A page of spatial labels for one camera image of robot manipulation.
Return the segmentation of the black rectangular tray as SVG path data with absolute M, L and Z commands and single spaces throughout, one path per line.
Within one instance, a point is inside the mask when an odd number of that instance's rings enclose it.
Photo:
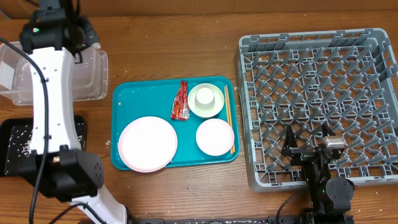
M 1 177 L 16 176 L 17 161 L 29 157 L 32 132 L 32 118 L 12 118 L 1 123 Z

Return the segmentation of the small white cup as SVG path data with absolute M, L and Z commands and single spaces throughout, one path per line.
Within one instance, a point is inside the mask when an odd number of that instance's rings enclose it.
M 208 88 L 200 88 L 195 95 L 195 103 L 201 108 L 211 108 L 215 103 L 215 94 Z

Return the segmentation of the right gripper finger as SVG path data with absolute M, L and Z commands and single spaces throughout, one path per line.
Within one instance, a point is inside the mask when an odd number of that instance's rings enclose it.
M 322 129 L 322 138 L 327 136 L 335 136 L 336 134 L 331 130 L 327 122 L 323 122 L 321 125 Z
M 283 156 L 291 156 L 292 150 L 297 149 L 298 145 L 295 139 L 293 129 L 290 124 L 286 127 L 284 145 L 281 150 Z

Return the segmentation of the small white bowl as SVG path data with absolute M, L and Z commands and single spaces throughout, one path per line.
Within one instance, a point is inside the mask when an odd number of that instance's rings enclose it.
M 212 118 L 199 125 L 196 135 L 199 149 L 209 156 L 222 156 L 234 144 L 232 127 L 224 120 Z

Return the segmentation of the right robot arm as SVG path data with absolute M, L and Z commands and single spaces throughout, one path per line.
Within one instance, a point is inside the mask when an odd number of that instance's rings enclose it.
M 332 177 L 328 164 L 338 160 L 345 142 L 337 136 L 327 124 L 323 123 L 322 142 L 314 149 L 298 147 L 291 125 L 287 125 L 285 141 L 281 154 L 291 158 L 292 166 L 300 166 L 308 185 L 312 206 L 304 208 L 298 216 L 281 217 L 280 213 L 287 203 L 297 197 L 289 197 L 278 209 L 277 223 L 353 223 L 353 217 L 347 216 L 351 210 L 354 195 L 354 183 L 342 177 Z

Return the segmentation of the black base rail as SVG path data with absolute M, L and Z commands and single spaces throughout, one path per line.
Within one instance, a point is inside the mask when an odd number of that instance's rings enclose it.
M 276 216 L 269 216 L 267 218 L 213 218 L 213 219 L 184 219 L 184 220 L 164 220 L 163 218 L 135 218 L 138 224 L 299 224 L 308 223 L 302 221 L 299 215 L 283 215 L 277 221 Z

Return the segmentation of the large white plate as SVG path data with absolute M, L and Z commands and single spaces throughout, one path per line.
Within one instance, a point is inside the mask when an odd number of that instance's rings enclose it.
M 128 124 L 118 141 L 121 160 L 131 170 L 142 173 L 163 169 L 177 148 L 177 133 L 172 125 L 155 116 L 138 118 Z

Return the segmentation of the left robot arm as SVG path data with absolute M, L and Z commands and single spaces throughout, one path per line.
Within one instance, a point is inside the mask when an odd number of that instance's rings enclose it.
M 17 163 L 17 174 L 32 184 L 34 196 L 66 202 L 94 223 L 133 223 L 106 188 L 101 159 L 84 151 L 76 134 L 72 75 L 81 51 L 98 43 L 80 5 L 41 0 L 19 41 L 30 63 L 34 118 L 30 153 Z

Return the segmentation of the clear plastic bin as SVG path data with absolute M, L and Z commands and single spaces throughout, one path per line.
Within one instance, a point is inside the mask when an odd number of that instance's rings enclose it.
M 73 72 L 73 100 L 103 99 L 108 90 L 108 56 L 103 50 L 88 48 L 82 51 L 83 62 Z M 17 106 L 33 102 L 30 63 L 21 55 L 1 44 L 1 96 Z

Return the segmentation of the teal serving tray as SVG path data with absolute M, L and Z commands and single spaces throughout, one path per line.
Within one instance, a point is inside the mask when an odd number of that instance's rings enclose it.
M 111 125 L 111 162 L 119 170 L 129 170 L 118 152 L 118 141 L 124 128 L 135 119 L 144 116 L 156 116 L 168 121 L 177 133 L 177 152 L 170 163 L 171 167 L 200 166 L 234 161 L 240 153 L 239 125 L 236 117 L 234 86 L 225 77 L 184 78 L 188 90 L 210 83 L 220 90 L 228 88 L 231 107 L 231 120 L 234 131 L 235 153 L 227 152 L 222 156 L 209 156 L 196 144 L 195 134 L 204 119 L 190 113 L 188 121 L 176 121 L 170 118 L 174 98 L 180 87 L 180 79 L 151 80 L 122 83 L 113 91 L 112 125 Z

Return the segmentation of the red snack wrapper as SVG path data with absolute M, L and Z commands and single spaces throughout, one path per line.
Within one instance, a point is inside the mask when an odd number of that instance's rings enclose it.
M 187 82 L 182 80 L 176 97 L 174 98 L 170 118 L 179 121 L 187 121 L 189 117 L 188 86 Z

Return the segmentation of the white saucer plate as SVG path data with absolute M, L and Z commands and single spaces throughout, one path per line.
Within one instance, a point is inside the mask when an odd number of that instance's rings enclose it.
M 200 88 L 208 87 L 215 94 L 215 103 L 211 108 L 201 108 L 198 107 L 195 103 L 195 95 Z M 215 85 L 210 83 L 203 83 L 196 85 L 193 87 L 188 94 L 188 105 L 190 111 L 192 111 L 195 115 L 201 118 L 212 118 L 216 116 L 224 107 L 224 94 L 223 92 Z

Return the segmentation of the rice and peanut scraps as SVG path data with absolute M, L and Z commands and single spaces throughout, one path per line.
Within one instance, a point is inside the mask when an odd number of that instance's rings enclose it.
M 30 142 L 32 140 L 32 124 L 14 126 L 8 144 L 6 166 L 10 167 L 18 158 L 28 157 L 30 154 Z M 86 124 L 83 121 L 75 123 L 76 134 L 81 145 L 85 149 Z

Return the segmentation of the grey dishwasher rack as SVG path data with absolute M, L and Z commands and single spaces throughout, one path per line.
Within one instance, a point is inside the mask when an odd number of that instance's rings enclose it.
M 287 125 L 313 149 L 322 125 L 345 140 L 332 176 L 356 185 L 397 182 L 397 61 L 379 28 L 245 35 L 235 56 L 249 187 L 303 187 L 281 154 Z

